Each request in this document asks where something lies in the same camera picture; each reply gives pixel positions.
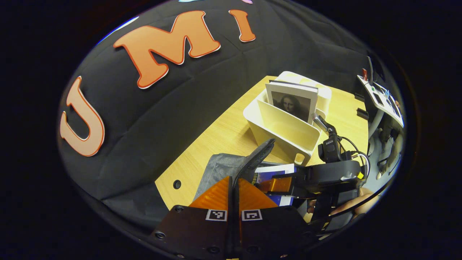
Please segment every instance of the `book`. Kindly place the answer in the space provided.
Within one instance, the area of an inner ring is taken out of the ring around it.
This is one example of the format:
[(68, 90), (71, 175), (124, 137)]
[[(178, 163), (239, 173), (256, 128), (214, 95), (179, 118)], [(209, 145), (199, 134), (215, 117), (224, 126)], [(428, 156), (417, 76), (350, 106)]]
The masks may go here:
[(310, 85), (270, 80), (266, 83), (268, 102), (309, 124), (313, 123), (312, 114), (316, 111), (318, 88)]
[[(258, 167), (255, 169), (254, 180), (252, 184), (255, 185), (256, 183), (262, 183), (266, 180), (271, 180), (273, 175), (279, 174), (287, 174), (287, 173), (294, 173), (295, 172), (295, 164), (284, 164), (284, 165), (276, 165), (276, 166), (268, 166), (268, 167)], [(274, 201), (278, 206), (289, 206), (293, 203), (293, 198), (288, 196), (281, 196), (281, 195), (269, 195), (267, 196)]]

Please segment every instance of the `mona lisa picture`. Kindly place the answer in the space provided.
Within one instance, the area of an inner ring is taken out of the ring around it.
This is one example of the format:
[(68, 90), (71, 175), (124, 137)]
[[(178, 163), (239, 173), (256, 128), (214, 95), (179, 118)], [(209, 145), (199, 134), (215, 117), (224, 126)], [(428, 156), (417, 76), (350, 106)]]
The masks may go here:
[(310, 115), (316, 109), (316, 87), (275, 81), (266, 84), (266, 87), (270, 104), (312, 124), (313, 119)]
[(273, 92), (274, 106), (307, 122), (310, 112), (311, 100), (309, 98)]

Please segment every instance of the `orange gripper pad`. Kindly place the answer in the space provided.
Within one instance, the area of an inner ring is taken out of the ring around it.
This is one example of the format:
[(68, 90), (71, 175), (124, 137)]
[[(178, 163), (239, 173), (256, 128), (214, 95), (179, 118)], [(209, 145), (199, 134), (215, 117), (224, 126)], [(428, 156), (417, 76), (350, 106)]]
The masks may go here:
[[(217, 182), (189, 205), (193, 208), (228, 210), (229, 176)], [(239, 179), (239, 212), (275, 208), (277, 204), (250, 182)]]
[(228, 210), (228, 183), (230, 177), (222, 179), (206, 190), (189, 205), (193, 208)]
[(243, 210), (275, 208), (278, 205), (250, 182), (239, 179), (239, 213)]

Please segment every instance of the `hole in table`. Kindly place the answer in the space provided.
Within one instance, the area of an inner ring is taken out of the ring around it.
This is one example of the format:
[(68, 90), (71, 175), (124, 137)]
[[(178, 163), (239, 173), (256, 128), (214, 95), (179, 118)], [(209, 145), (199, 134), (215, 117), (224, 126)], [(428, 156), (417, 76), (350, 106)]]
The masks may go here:
[(180, 187), (181, 187), (181, 182), (180, 182), (180, 180), (176, 180), (176, 181), (173, 182), (173, 188), (174, 188), (174, 189), (177, 190), (177, 189), (179, 189)]

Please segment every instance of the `gray fabric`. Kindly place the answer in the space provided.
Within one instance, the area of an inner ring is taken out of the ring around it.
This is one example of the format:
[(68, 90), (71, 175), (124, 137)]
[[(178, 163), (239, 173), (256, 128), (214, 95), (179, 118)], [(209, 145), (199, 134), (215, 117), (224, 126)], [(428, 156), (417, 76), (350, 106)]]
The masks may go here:
[(275, 141), (276, 139), (274, 138), (266, 140), (264, 143), (260, 144), (249, 156), (246, 156), (245, 160), (239, 166), (239, 169), (237, 169), (237, 175), (233, 178), (233, 189), (237, 186), (237, 180), (240, 178), (247, 180), (248, 182), (252, 182), (255, 169), (263, 162), (269, 153), (271, 153)]
[[(202, 176), (201, 183), (197, 188), (194, 200), (226, 176), (232, 176), (234, 179), (234, 177), (237, 175), (239, 167), (242, 165), (246, 158), (247, 156), (230, 154), (212, 155), (205, 168), (204, 175)], [(263, 161), (259, 166), (265, 167), (274, 165), (280, 164)]]

